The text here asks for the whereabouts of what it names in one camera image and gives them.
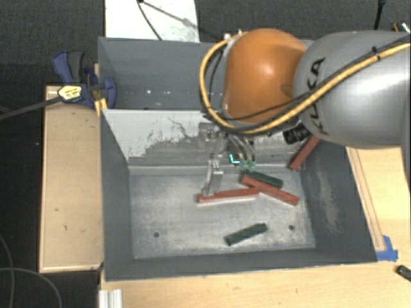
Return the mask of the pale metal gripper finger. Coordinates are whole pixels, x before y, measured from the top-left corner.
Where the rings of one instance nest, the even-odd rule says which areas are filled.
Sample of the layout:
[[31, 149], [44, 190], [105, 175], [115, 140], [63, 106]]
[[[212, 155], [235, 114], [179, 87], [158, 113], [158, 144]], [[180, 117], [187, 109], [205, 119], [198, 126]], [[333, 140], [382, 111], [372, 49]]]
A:
[[217, 193], [220, 190], [223, 175], [224, 175], [224, 172], [220, 169], [215, 169], [211, 171], [211, 177], [210, 177], [210, 193], [211, 194]]
[[210, 160], [209, 165], [207, 167], [207, 176], [206, 176], [206, 182], [205, 185], [203, 186], [201, 193], [203, 195], [213, 195], [210, 193], [210, 177], [211, 177], [211, 171], [215, 169], [220, 169], [220, 162], [218, 160]]

